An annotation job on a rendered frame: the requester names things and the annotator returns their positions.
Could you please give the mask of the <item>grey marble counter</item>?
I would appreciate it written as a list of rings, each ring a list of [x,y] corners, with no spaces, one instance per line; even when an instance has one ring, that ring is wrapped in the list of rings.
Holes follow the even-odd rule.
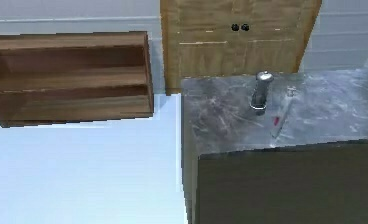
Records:
[[[276,74],[261,116],[255,86],[248,75],[182,82],[188,224],[368,224],[368,69]]]

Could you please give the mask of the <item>brown wooden shelf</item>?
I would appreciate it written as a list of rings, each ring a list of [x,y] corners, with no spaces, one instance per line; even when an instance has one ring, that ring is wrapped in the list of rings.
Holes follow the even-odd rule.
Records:
[[[153,113],[145,31],[0,35],[1,127]]]

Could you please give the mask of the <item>silver pepper mill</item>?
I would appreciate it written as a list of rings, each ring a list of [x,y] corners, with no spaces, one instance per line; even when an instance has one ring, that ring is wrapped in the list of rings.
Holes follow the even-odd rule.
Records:
[[[250,107],[257,116],[265,113],[269,86],[274,77],[268,71],[261,71],[256,75],[256,86],[252,94]]]

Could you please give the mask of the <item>light wooden cupboard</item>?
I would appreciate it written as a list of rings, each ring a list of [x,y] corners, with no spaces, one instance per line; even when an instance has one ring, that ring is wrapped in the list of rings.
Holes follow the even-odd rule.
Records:
[[[160,0],[165,90],[185,78],[299,70],[323,0]]]

